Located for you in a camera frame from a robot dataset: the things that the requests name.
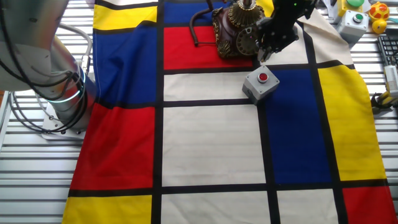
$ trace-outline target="yellow toy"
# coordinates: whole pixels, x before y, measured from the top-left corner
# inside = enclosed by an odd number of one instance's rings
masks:
[[[369,17],[373,22],[373,31],[377,34],[382,34],[387,27],[386,21],[390,17],[390,10],[385,4],[377,2],[371,6]]]
[[[387,27],[387,22],[382,19],[376,20],[372,24],[373,31],[377,34],[384,33],[386,27]]]

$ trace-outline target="yellow square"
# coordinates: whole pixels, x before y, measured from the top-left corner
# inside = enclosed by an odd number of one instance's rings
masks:
[[[156,22],[156,17],[157,6],[113,10],[95,5],[93,28],[99,30],[135,28],[142,21]]]
[[[344,65],[318,72],[340,179],[385,179],[365,82]]]
[[[69,197],[62,224],[150,224],[152,196]]]
[[[267,17],[271,16],[272,12],[274,11],[274,4],[272,3],[272,0],[257,0],[256,3],[264,9],[264,14]]]

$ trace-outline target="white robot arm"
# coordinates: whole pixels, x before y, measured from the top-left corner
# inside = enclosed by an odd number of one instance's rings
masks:
[[[0,0],[0,90],[33,89],[48,100],[63,123],[51,132],[84,131],[96,94],[86,74],[88,54],[82,69],[55,36],[67,4],[68,0]]]

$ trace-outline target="black line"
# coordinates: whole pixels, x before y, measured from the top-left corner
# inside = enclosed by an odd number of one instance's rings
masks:
[[[273,178],[269,174],[267,181]],[[384,187],[388,186],[387,179],[351,180],[342,181],[343,188],[354,187]],[[304,184],[223,184],[223,185],[194,185],[161,187],[162,194],[205,194],[221,192],[255,192],[255,191],[282,191],[282,190],[317,190],[333,189],[332,183],[304,183]],[[153,189],[126,189],[126,190],[70,190],[68,197],[118,197],[151,195]]]
[[[267,65],[269,70],[300,70],[309,69],[308,64],[290,64],[290,65]]]
[[[221,2],[222,0],[211,0],[212,2]],[[205,3],[206,0],[165,0],[165,2],[170,2],[170,3]]]
[[[305,42],[305,50],[307,52],[308,63],[310,64],[310,71],[313,83],[313,89],[315,93],[315,101],[318,106],[318,113],[321,122],[321,128],[323,133],[323,140],[325,142],[325,149],[329,163],[330,176],[333,185],[333,195],[335,198],[335,205],[338,215],[339,224],[348,224],[348,216],[346,205],[343,197],[343,189],[341,188],[340,175],[337,167],[337,160],[335,154],[335,147],[330,132],[330,126],[328,121],[328,115],[326,113],[325,101],[323,99],[322,87],[319,79],[317,60],[315,58],[315,49],[313,46],[312,38],[304,31],[303,36]]]
[[[276,190],[316,190],[332,189],[332,183],[277,184]]]
[[[112,4],[110,2],[103,1],[103,0],[96,0],[95,4],[97,4],[99,6],[104,6],[104,7],[107,7],[108,9],[113,9],[113,10],[136,9],[136,8],[142,8],[142,7],[157,6],[157,2],[148,2],[148,3],[141,3],[141,4],[131,4],[131,5],[125,5],[125,6],[117,6],[115,4]]]
[[[139,26],[155,27],[156,23],[152,22],[152,21],[144,20],[140,24],[138,24],[137,27],[125,28],[125,29],[112,29],[112,30],[100,30],[100,29],[93,28],[93,31],[95,31],[95,34],[99,34],[99,35],[125,34],[125,33],[129,33],[129,32],[133,32]]]
[[[341,181],[343,188],[389,186],[387,179]]]
[[[221,192],[255,192],[266,191],[266,184],[226,184],[226,185],[199,185],[163,187],[163,194],[196,194],[196,193],[221,193]]]
[[[164,92],[164,0],[157,7],[157,78],[155,106],[155,143],[151,224],[161,224],[163,163],[163,92]]]
[[[209,22],[195,22],[195,27],[198,26],[212,26],[213,23],[211,21]],[[170,28],[170,27],[189,27],[189,22],[178,22],[178,23],[165,23],[164,27]]]
[[[154,102],[148,102],[148,103],[124,103],[117,101],[115,104],[108,103],[104,101],[104,99],[101,99],[99,97],[96,97],[95,101],[99,103],[101,106],[104,106],[107,109],[113,109],[114,107],[120,107],[123,109],[140,109],[140,108],[146,108],[146,107],[154,107],[155,103]]]
[[[222,73],[222,72],[252,72],[253,67],[233,67],[233,68],[188,68],[165,70],[165,75],[176,74],[197,74],[197,73]]]
[[[164,107],[249,105],[249,99],[165,101]]]
[[[317,68],[330,68],[330,67],[335,67],[339,65],[345,65],[341,63],[339,60],[331,60],[328,62],[322,62],[322,63],[317,63]],[[345,65],[349,69],[355,69],[354,64],[351,65]]]
[[[262,160],[267,181],[268,207],[271,224],[280,224],[278,195],[275,183],[274,166],[272,165],[271,146],[269,145],[268,124],[266,106],[264,102],[257,105],[257,113],[260,125],[260,137],[262,147]]]
[[[118,197],[151,195],[152,189],[126,189],[126,190],[69,190],[68,197]]]

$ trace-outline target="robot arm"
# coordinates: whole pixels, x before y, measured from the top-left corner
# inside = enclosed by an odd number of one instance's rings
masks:
[[[0,0],[0,89],[33,89],[63,123],[61,128],[35,131],[83,131],[90,118],[95,85],[55,36],[67,4],[68,0]]]
[[[277,53],[298,40],[297,29],[294,27],[299,17],[310,18],[316,0],[273,0],[274,12],[256,23],[257,59],[265,62],[272,53]]]

